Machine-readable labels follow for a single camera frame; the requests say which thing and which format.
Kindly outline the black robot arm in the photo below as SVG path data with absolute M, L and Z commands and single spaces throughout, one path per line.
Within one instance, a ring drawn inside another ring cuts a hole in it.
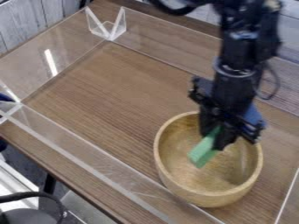
M 178 0 L 181 8 L 168 6 L 162 0 L 148 1 L 173 16 L 184 16 L 205 4 L 219 13 L 220 49 L 212 65 L 213 80 L 205 85 L 194 76 L 189 98 L 200 105 L 200 134 L 212 137 L 213 150 L 224 150 L 239 137 L 255 143 L 265 128 L 255 99 L 261 95 L 268 60 L 281 45 L 280 0 Z

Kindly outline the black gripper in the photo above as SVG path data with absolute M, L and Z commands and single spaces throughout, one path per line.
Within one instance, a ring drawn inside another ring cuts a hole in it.
M 263 116 L 253 103 L 264 65 L 233 70 L 224 67 L 216 59 L 213 69 L 212 82 L 204 81 L 198 76 L 190 78 L 188 97 L 200 106 L 200 134 L 205 137 L 219 129 L 213 149 L 223 151 L 239 137 L 253 144 L 265 128 Z

